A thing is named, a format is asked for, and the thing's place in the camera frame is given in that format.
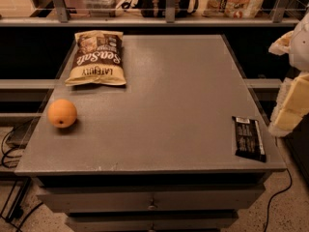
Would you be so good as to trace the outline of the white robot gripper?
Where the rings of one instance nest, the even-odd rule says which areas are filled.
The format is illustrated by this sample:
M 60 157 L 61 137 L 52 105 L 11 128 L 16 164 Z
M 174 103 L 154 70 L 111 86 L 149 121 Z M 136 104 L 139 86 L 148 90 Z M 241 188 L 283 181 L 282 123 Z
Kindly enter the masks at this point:
M 284 137 L 309 113 L 309 14 L 294 31 L 272 43 L 268 51 L 279 56 L 289 53 L 290 65 L 303 71 L 294 79 L 284 79 L 270 116 L 269 132 L 273 136 Z

